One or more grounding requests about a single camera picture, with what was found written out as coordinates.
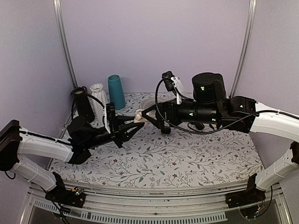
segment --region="vent grille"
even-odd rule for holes
[[[51,203],[35,199],[34,205],[38,208],[59,213],[58,209]],[[227,221],[224,212],[196,217],[175,217],[175,218],[134,218],[102,215],[96,212],[79,211],[68,216],[83,220],[100,222],[102,224],[208,224]]]

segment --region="black cup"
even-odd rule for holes
[[[77,111],[79,116],[85,117],[85,119],[91,123],[94,121],[94,113],[92,106],[90,105],[90,102],[88,100],[88,96],[86,96],[87,89],[85,86],[78,87],[73,89],[71,92],[71,95],[75,99],[75,104],[77,107]]]

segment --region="white object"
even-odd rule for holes
[[[146,120],[143,116],[142,116],[142,111],[144,111],[143,109],[138,109],[135,111],[135,118],[134,118],[134,123],[140,123],[140,122],[144,122],[144,125],[148,125],[150,122],[148,120]]]
[[[167,99],[158,97],[158,102],[159,103],[166,102],[166,101],[167,101]],[[142,103],[140,104],[140,109],[146,110],[146,109],[150,108],[153,105],[155,105],[155,98],[154,97],[150,97],[150,98],[142,101]],[[150,111],[150,112],[147,113],[147,115],[149,115],[150,117],[154,118],[155,115],[156,115],[156,111],[155,110]]]
[[[18,154],[18,159],[20,162],[16,163],[10,172],[24,177],[28,182],[34,182],[46,191],[56,187],[56,179],[51,172],[44,170],[24,155]]]
[[[108,120],[107,120],[107,110],[106,110],[106,107],[104,109],[104,125],[105,125],[105,128],[108,131],[108,133],[111,134],[110,127],[109,127]]]
[[[179,77],[171,77],[171,80],[173,81],[173,86],[177,89],[177,104],[182,103],[182,97],[179,95],[179,93],[183,96],[186,96],[186,91],[184,89],[184,86],[179,79]]]
[[[64,162],[70,161],[73,156],[73,152],[71,151],[72,146],[67,145],[70,144],[68,140],[54,138],[53,140],[49,140],[28,135],[28,130],[25,128],[21,128],[21,131],[26,132],[26,134],[20,133],[22,141],[20,142],[18,149],[19,154],[39,155]]]
[[[280,114],[281,110],[274,109],[262,103],[256,103],[256,111],[274,110],[278,113],[261,113],[254,119],[251,132],[273,134],[299,142],[299,120]]]
[[[271,166],[257,173],[256,188],[266,191],[273,184],[277,183],[293,171],[299,169],[299,165],[291,161],[292,158],[292,150],[288,149],[286,153]]]
[[[256,103],[256,111],[273,110],[277,113],[265,112],[255,117],[251,132],[268,133],[299,142],[299,120],[281,114],[281,110],[274,109],[262,103]],[[265,170],[257,173],[256,188],[265,191],[293,171],[299,169],[297,163],[292,162],[293,153],[288,149],[286,153]]]
[[[90,87],[90,90],[92,91],[92,95],[96,97],[99,101],[103,103],[104,106],[108,103],[107,96],[105,91],[103,90],[103,84],[94,84]],[[99,124],[102,126],[103,123],[103,115],[104,115],[104,108],[93,99],[93,106],[95,113],[97,115]]]

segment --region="white vase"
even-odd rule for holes
[[[90,87],[90,90],[92,91],[92,95],[96,97],[99,101],[103,103],[104,106],[108,103],[107,96],[105,91],[103,90],[103,84],[94,84]],[[103,114],[104,109],[103,107],[93,99],[93,106],[95,113],[97,115],[98,121],[100,125],[104,125],[103,123]]]

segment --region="enclosure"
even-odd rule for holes
[[[74,88],[101,83],[109,93],[107,78],[118,74],[126,107],[117,113],[134,116],[169,70],[189,97],[193,76],[220,73],[228,97],[299,114],[298,9],[294,0],[3,0],[0,126],[16,119],[68,139]],[[159,97],[173,94],[163,87]],[[92,150],[82,165],[30,159],[59,173],[68,188],[86,190],[84,207],[68,214],[71,223],[246,223],[225,194],[245,189],[248,177],[290,144],[229,130],[196,136],[173,128],[165,135],[148,125],[123,148],[112,142]],[[60,222],[37,185],[0,177],[1,224]],[[253,223],[299,223],[297,177],[295,171],[266,191],[265,206],[271,194],[272,204]]]

